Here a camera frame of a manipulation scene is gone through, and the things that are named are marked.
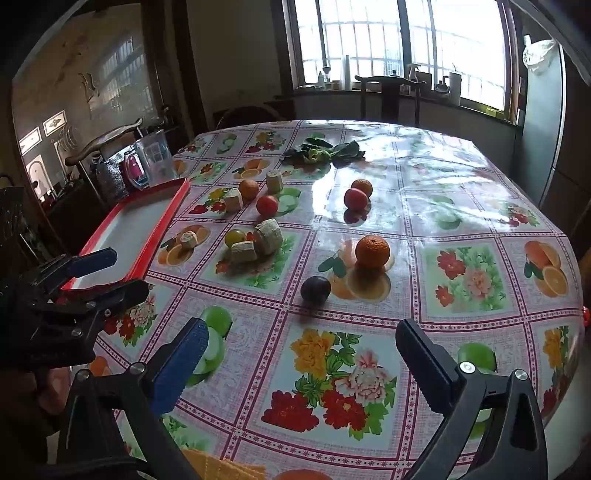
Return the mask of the small sugarcane piece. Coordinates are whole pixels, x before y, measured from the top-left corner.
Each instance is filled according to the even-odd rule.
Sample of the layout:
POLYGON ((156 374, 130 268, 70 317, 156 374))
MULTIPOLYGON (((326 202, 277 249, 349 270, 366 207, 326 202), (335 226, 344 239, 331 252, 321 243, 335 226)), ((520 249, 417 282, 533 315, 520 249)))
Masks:
POLYGON ((198 244, 197 234, 192 230, 185 231, 179 236, 179 242, 182 250, 192 250, 198 244))

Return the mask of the sugarcane piece front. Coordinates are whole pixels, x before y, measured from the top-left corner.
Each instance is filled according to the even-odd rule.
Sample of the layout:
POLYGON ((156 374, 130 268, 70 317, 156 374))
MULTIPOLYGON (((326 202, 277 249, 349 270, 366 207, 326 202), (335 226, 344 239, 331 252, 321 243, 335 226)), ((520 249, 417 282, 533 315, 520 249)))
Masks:
POLYGON ((259 256, 257 255, 254 242, 252 240, 245 240, 231 245, 230 258, 233 263, 238 264, 256 261, 259 256))

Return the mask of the large sugarcane chunk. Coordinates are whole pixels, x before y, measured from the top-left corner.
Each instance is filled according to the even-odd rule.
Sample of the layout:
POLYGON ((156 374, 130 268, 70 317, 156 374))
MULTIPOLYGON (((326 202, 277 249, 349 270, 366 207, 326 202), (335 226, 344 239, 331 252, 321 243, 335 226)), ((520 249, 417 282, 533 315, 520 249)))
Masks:
POLYGON ((256 249, 262 255, 273 254, 283 245, 283 234, 274 219, 266 219, 256 225, 253 231, 256 249))

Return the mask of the red tomato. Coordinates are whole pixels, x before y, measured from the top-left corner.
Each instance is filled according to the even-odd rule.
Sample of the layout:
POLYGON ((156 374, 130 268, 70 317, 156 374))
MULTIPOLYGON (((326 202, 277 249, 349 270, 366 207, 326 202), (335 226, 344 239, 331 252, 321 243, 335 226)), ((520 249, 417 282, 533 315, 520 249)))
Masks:
POLYGON ((264 195, 256 201, 256 210, 262 218, 273 218, 276 216, 279 206, 279 201, 273 195, 264 195))

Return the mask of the large orange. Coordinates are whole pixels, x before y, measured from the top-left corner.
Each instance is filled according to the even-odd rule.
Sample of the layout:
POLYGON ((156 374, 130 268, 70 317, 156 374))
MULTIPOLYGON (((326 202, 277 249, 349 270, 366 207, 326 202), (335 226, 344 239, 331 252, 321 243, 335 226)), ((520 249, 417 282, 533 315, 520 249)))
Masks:
POLYGON ((383 237, 367 235, 356 243, 356 262, 363 268, 382 268, 390 257, 390 245, 383 237))

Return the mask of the red rimmed white tray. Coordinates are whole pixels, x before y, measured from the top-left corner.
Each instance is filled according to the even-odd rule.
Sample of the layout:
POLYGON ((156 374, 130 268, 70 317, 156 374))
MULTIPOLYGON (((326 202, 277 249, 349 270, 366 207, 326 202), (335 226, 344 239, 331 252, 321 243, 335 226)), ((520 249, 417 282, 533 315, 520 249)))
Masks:
POLYGON ((117 203, 79 252, 85 256, 111 248, 117 260, 105 269, 69 280, 62 290, 83 290, 143 279, 189 191, 189 181, 178 178, 137 191, 117 203))

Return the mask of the wooden chair left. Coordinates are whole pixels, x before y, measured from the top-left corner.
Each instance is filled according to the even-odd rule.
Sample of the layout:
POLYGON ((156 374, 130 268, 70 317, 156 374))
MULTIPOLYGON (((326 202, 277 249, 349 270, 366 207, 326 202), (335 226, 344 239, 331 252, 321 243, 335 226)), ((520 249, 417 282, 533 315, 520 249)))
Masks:
POLYGON ((124 124, 114 129, 111 129, 105 132, 104 134, 95 137, 90 142, 88 142, 81 150, 79 150, 77 153, 73 155, 66 157, 63 161, 66 167, 75 167, 78 170, 78 172, 82 176, 82 179, 90 187, 91 191, 94 193, 95 197, 97 198, 99 204, 103 209, 106 209, 107 207, 105 198, 103 194, 100 192, 99 188, 95 185, 94 181, 91 179, 90 174, 85 169, 83 165, 83 160, 93 155, 94 153, 98 153, 100 157, 103 157, 103 150, 106 145, 119 139, 123 135, 138 129, 142 125, 142 123, 143 118, 138 117, 132 123, 124 124))

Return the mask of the red thermos bottle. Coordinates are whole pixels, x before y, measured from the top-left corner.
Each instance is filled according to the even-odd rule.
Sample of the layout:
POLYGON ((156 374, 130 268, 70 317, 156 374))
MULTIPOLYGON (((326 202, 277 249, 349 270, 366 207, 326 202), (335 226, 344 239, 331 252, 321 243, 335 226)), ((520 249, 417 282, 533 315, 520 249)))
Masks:
POLYGON ((140 183, 142 181, 143 172, 140 163, 134 154, 127 155, 124 159, 123 165, 130 182, 140 183))

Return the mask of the clear plastic pitcher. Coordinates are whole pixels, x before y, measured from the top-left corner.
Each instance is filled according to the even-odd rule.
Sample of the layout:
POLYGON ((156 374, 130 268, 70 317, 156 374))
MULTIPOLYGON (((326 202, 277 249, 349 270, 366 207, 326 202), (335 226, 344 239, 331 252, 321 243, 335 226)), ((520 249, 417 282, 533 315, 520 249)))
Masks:
POLYGON ((142 181, 136 183, 129 181, 124 170, 126 178, 134 189, 144 190, 177 178, 163 130, 152 132, 135 141, 129 154, 136 156, 143 172, 142 181))

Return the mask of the green yellow fruit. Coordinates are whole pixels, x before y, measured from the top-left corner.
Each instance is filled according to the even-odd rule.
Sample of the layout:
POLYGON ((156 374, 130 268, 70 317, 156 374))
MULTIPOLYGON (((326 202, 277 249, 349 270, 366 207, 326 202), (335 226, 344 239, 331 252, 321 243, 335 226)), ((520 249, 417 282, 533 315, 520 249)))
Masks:
POLYGON ((242 230, 232 229, 224 235, 224 243, 226 247, 231 248, 235 243, 239 243, 246 240, 246 234, 242 230))

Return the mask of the sugarcane piece near orange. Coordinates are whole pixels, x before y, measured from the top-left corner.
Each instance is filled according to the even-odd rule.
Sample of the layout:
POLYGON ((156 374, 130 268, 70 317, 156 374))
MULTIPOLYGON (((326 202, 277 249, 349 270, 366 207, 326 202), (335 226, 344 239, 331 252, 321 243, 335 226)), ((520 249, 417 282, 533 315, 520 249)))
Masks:
POLYGON ((238 188, 233 188, 226 192, 226 195, 224 197, 224 204, 225 209, 228 211, 228 213, 235 213, 242 210, 243 198, 242 193, 240 193, 238 188))

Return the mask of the small orange near tomato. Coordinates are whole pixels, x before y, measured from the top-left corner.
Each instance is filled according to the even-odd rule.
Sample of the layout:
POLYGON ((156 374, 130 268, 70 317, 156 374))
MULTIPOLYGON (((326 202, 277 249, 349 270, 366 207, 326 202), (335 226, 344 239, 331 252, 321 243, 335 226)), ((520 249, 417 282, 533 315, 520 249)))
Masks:
POLYGON ((238 185, 238 191, 242 194, 242 200, 250 202, 259 195, 259 184, 252 179, 244 179, 238 185))

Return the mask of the sugarcane piece far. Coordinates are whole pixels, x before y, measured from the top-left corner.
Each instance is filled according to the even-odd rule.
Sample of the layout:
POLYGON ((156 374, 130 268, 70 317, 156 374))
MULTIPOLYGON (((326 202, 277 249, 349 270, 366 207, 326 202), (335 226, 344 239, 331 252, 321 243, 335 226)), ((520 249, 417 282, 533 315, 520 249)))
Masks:
POLYGON ((283 190, 283 175, 279 170, 270 170, 266 173, 266 190, 269 195, 280 193, 283 190))

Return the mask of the floral plastic tablecloth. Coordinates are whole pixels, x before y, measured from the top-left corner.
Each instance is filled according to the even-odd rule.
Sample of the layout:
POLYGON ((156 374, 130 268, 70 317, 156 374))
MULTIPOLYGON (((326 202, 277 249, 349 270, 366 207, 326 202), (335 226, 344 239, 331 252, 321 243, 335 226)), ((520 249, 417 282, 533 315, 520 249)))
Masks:
POLYGON ((91 371, 147 360, 192 317, 211 332, 181 398, 162 422, 177 445, 281 478, 399 479, 441 423, 401 359, 394 329, 418 322, 458 362, 530 377, 542 417, 561 403, 578 363, 583 292, 575 254, 554 226, 470 141, 386 123, 307 120, 205 133, 181 149, 190 191, 165 233, 146 301, 110 321, 91 371), (288 165, 308 137, 355 140, 365 159, 288 165), (279 210, 256 201, 279 170, 279 210), (244 179, 259 195, 228 213, 244 179), (373 185, 365 211, 344 196, 373 185), (283 245, 235 264, 224 235, 274 219, 283 245), (198 244, 182 250, 188 230, 198 244), (379 269, 356 243, 383 237, 379 269), (322 305, 301 298, 311 276, 331 282, 322 305))

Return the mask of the dark purple plum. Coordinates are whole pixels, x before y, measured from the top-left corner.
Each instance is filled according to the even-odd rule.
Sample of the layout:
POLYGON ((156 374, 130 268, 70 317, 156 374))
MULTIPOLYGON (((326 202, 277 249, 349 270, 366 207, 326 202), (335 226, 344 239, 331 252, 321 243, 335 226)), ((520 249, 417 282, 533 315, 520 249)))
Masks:
POLYGON ((331 293, 331 282, 323 276, 311 276, 301 285, 301 298, 308 304, 322 305, 331 293))

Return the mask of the green leafy vegetable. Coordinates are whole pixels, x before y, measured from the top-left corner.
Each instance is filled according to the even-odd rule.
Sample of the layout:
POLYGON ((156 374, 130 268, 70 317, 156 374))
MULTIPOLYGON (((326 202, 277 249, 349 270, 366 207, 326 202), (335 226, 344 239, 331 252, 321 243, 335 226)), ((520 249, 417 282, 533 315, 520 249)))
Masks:
POLYGON ((288 165, 325 165, 338 168, 365 159, 363 151, 355 140, 332 145, 323 138, 308 137, 300 146, 291 147, 283 153, 281 162, 288 165))

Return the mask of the red apple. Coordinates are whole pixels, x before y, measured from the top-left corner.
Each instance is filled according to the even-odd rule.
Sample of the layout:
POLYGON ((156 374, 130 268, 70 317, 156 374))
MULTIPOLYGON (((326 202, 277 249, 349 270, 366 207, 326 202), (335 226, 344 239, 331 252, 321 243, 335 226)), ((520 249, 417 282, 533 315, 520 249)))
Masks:
POLYGON ((344 203, 348 209, 353 211, 365 211, 369 205, 369 197, 358 188, 349 188, 345 193, 344 203))

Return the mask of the orange behind apple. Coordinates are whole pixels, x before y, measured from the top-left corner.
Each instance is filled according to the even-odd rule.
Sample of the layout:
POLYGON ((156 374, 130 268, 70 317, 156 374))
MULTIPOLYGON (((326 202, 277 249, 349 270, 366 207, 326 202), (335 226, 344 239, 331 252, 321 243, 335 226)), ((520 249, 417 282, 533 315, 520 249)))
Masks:
POLYGON ((356 179, 355 181, 353 181, 351 187, 353 189, 358 189, 365 193, 367 198, 370 198, 373 194, 373 185, 372 183, 370 183, 370 181, 366 179, 356 179))

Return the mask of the white bottle on sill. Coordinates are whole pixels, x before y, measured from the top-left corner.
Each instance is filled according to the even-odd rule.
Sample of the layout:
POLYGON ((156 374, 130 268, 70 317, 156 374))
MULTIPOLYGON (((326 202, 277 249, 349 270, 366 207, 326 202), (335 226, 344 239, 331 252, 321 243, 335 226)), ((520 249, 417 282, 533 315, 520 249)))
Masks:
POLYGON ((349 65, 349 55, 342 58, 342 89, 349 91, 352 89, 351 65, 349 65))

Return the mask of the dark wooden chair window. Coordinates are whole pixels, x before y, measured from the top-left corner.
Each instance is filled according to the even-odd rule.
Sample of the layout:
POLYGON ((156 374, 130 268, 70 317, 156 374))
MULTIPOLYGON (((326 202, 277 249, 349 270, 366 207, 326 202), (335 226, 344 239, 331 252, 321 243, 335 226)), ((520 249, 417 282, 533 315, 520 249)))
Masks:
POLYGON ((399 123, 400 117, 400 98, 401 87, 407 86, 415 92, 414 97, 414 126, 419 127, 421 121, 421 90, 425 85, 424 82, 417 80, 409 80, 400 76, 371 76, 362 77, 355 76, 356 81, 361 84, 361 116, 363 120, 367 120, 367 99, 368 99, 368 84, 370 82, 379 83, 381 85, 382 120, 386 123, 399 123))

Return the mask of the white paper roll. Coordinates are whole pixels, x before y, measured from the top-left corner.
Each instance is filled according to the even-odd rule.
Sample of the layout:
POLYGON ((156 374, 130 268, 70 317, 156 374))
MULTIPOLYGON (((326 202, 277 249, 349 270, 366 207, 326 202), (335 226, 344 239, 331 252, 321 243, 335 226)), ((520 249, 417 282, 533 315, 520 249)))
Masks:
POLYGON ((458 72, 451 71, 449 73, 450 81, 450 101, 453 105, 461 105, 462 96, 462 75, 458 72))

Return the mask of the white plastic bag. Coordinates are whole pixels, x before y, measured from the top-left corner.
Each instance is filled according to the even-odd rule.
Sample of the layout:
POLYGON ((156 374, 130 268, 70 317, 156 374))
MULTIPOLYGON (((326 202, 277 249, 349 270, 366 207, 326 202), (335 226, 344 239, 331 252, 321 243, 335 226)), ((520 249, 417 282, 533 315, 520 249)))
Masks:
POLYGON ((525 35, 522 61, 528 72, 541 75, 546 71, 552 63, 557 48, 558 42, 554 39, 533 42, 529 34, 525 35))

